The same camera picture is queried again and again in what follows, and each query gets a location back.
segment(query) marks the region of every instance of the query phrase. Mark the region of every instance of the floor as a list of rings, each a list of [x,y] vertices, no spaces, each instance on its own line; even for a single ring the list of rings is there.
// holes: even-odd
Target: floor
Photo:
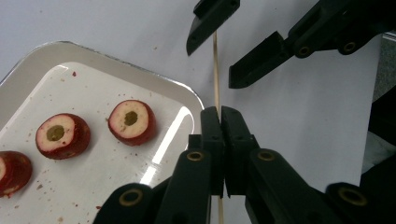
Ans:
[[[373,101],[396,86],[396,33],[385,34],[381,42],[381,54],[375,82]],[[361,172],[379,164],[396,153],[396,146],[368,132],[364,162]]]

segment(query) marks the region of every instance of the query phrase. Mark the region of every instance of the white tray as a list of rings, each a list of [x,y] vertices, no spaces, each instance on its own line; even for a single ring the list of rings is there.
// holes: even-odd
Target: white tray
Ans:
[[[106,119],[126,99],[146,102],[158,134],[127,147]],[[1,223],[92,223],[116,188],[132,182],[156,186],[170,176],[188,134],[201,131],[198,96],[188,87],[69,42],[35,49],[0,86],[0,150],[16,150],[33,163],[29,183],[0,199]],[[63,161],[43,157],[35,131],[52,115],[73,113],[92,131],[89,148]]]

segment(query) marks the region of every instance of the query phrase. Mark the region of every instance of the table surface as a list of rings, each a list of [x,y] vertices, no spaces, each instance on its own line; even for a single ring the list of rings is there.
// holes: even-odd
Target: table surface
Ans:
[[[0,79],[35,47],[67,40],[182,82],[212,106],[212,40],[190,57],[186,52],[197,2],[6,1],[0,7]],[[379,37],[350,56],[332,50],[291,58],[246,89],[228,89],[231,65],[272,32],[286,37],[316,2],[241,1],[218,29],[219,87],[220,103],[243,114],[260,146],[280,152],[323,191],[334,182],[359,184]],[[247,222],[242,198],[224,206],[226,223]]]

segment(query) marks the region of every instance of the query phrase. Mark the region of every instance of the red fruit skin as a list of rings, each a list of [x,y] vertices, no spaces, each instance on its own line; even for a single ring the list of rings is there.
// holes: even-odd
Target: red fruit skin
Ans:
[[[44,151],[40,149],[39,144],[37,143],[37,133],[35,135],[35,145],[38,148],[38,151],[45,157],[54,159],[54,160],[64,160],[72,157],[76,157],[81,154],[90,143],[91,140],[91,130],[88,126],[87,122],[84,119],[80,118],[74,114],[62,113],[59,115],[66,115],[70,117],[75,122],[74,129],[74,138],[72,142],[64,147],[58,147],[51,151]]]
[[[140,146],[144,143],[146,143],[148,140],[150,140],[151,138],[154,137],[154,135],[157,132],[157,120],[155,119],[155,115],[154,112],[151,110],[151,108],[149,107],[149,105],[147,105],[144,102],[138,101],[138,100],[130,100],[130,101],[136,101],[139,102],[140,104],[142,104],[148,111],[148,127],[147,129],[142,132],[140,135],[136,136],[136,137],[132,137],[132,138],[124,138],[121,137],[110,125],[110,119],[111,116],[113,115],[113,113],[115,113],[116,109],[113,110],[113,112],[111,112],[110,117],[108,119],[108,129],[111,131],[111,133],[113,133],[113,135],[123,144],[130,146],[130,147],[134,147],[134,146]]]
[[[0,198],[10,198],[29,182],[33,172],[32,163],[27,156],[17,151],[0,151],[0,158],[6,166],[6,173],[0,179]]]

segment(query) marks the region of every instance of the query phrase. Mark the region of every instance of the wooden skewer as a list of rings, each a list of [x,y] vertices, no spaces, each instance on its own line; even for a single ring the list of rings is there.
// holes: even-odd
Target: wooden skewer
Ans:
[[[219,98],[219,60],[218,60],[218,32],[215,31],[213,34],[213,73],[214,73],[214,92],[215,92],[215,107],[218,110],[218,116],[220,117],[220,98]],[[218,197],[219,204],[219,224],[224,224],[224,213],[222,199]]]

